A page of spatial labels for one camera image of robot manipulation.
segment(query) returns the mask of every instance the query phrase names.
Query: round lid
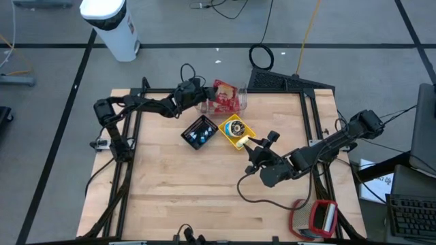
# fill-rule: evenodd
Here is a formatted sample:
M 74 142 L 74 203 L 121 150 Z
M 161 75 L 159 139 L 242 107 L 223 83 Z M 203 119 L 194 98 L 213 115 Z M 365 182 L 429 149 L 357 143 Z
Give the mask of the round lid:
M 106 20 L 121 10 L 125 0 L 83 0 L 80 14 L 87 20 Z

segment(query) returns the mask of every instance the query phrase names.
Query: white paper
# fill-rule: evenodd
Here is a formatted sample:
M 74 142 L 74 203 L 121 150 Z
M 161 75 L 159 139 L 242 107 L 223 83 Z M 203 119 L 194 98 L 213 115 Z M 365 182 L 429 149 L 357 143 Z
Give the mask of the white paper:
M 367 167 L 370 167 L 370 165 L 366 164 L 372 164 L 373 162 L 361 159 L 360 160 L 360 170 L 366 169 Z M 378 177 L 376 179 L 373 179 L 371 181 L 365 182 L 365 184 L 380 198 L 382 198 L 384 201 L 386 201 L 385 194 L 390 194 L 390 190 L 392 188 L 392 181 L 394 180 L 394 174 L 387 174 L 382 177 Z M 363 185 L 360 184 L 360 198 L 365 199 L 367 201 L 374 201 L 377 203 L 382 203 L 376 196 L 374 196 L 371 192 L 368 191 L 368 189 Z

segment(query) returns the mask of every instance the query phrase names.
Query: black floor line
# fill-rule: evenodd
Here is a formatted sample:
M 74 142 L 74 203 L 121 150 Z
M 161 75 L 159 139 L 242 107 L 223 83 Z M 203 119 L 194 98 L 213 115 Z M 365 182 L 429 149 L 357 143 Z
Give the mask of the black floor line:
M 396 6 L 398 7 L 398 10 L 400 11 L 401 17 L 403 17 L 404 23 L 407 27 L 407 30 L 409 31 L 409 34 L 414 41 L 416 48 L 418 49 L 418 53 L 420 54 L 422 63 L 425 66 L 425 69 L 427 70 L 427 73 L 430 76 L 430 80 L 433 84 L 436 84 L 436 73 L 433 69 L 433 65 L 431 64 L 429 58 L 427 57 L 427 54 L 425 53 L 424 46 L 421 44 L 420 39 L 418 38 L 418 35 L 416 35 L 414 26 L 411 24 L 411 21 L 409 19 L 409 16 L 406 13 L 406 10 L 404 9 L 403 4 L 401 3 L 401 0 L 395 0 Z
M 74 82 L 72 84 L 71 91 L 69 92 L 67 103 L 65 104 L 65 108 L 63 109 L 61 121 L 59 122 L 59 126 L 57 127 L 56 130 L 56 134 L 54 135 L 52 146 L 50 147 L 50 151 L 48 152 L 46 163 L 42 170 L 40 180 L 38 181 L 38 184 L 36 186 L 35 193 L 33 194 L 32 202 L 27 211 L 25 221 L 22 224 L 16 244 L 20 244 L 20 245 L 25 244 L 29 236 L 30 230 L 32 228 L 33 220 L 35 219 L 36 212 L 38 210 L 38 207 L 40 206 L 41 198 L 44 193 L 44 189 L 46 188 L 47 185 L 48 177 L 50 176 L 53 163 L 55 162 L 56 159 L 56 154 L 59 149 L 59 145 L 61 144 L 63 133 L 68 123 L 69 115 L 71 114 L 71 110 L 73 108 L 74 100 L 76 98 L 78 89 L 80 87 L 80 82 L 82 81 L 83 73 L 85 71 L 85 68 L 87 67 L 89 55 L 92 50 L 92 44 L 94 43 L 96 36 L 97 33 L 93 30 L 91 32 L 91 36 L 89 37 L 88 46 L 84 51 L 82 61 L 80 62 L 76 77 L 74 78 Z
M 192 43 L 192 44 L 141 44 L 140 48 L 250 48 L 252 43 Z M 301 48 L 298 43 L 264 44 L 269 48 Z M 88 44 L 16 44 L 15 48 L 86 48 Z M 436 48 L 436 44 L 425 44 L 426 48 Z M 305 44 L 305 48 L 333 48 L 333 49 L 409 49 L 416 48 L 416 44 Z M 0 44 L 0 48 L 9 48 Z M 105 44 L 93 44 L 93 48 L 107 48 Z

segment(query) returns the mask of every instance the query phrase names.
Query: computer monitor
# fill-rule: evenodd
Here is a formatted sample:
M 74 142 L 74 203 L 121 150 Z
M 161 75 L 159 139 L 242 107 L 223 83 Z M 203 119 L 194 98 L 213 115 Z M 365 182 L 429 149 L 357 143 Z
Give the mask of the computer monitor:
M 410 153 L 436 169 L 436 90 L 432 84 L 421 84 L 416 106 L 414 134 Z M 429 174 L 436 172 L 422 161 L 410 157 L 410 164 Z

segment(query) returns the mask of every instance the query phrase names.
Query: desk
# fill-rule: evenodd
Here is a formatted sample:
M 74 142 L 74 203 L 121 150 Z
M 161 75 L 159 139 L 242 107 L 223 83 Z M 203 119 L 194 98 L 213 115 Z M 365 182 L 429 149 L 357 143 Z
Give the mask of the desk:
M 113 90 L 112 96 L 128 93 Z M 317 90 L 315 94 L 322 129 L 334 132 L 337 109 L 332 91 Z M 146 96 L 161 99 L 166 94 Z M 275 152 L 285 154 L 307 145 L 298 95 L 249 94 L 248 104 L 242 118 L 258 138 L 266 137 L 270 130 L 281 134 L 272 146 Z M 196 235 L 203 234 L 207 240 L 271 241 L 274 235 L 283 242 L 299 240 L 288 231 L 289 211 L 268 203 L 247 203 L 238 196 L 236 183 L 249 164 L 244 150 L 236 150 L 220 132 L 200 150 L 182 139 L 180 134 L 199 116 L 195 108 L 184 111 L 178 120 L 152 113 L 142 115 L 123 239 L 171 240 L 181 224 L 189 223 Z M 225 119 L 211 120 L 218 125 Z M 93 172 L 111 157 L 109 151 L 98 153 Z M 345 153 L 339 158 L 348 161 Z M 335 161 L 330 171 L 339 208 L 356 231 L 366 236 L 350 167 Z M 89 186 L 78 235 L 86 233 L 108 205 L 113 174 L 114 164 Z M 287 206 L 295 199 L 305 199 L 308 188 L 309 175 L 283 181 L 271 189 L 262 184 L 258 174 L 241 184 L 247 198 L 271 199 Z M 111 234 L 117 217 L 116 211 Z

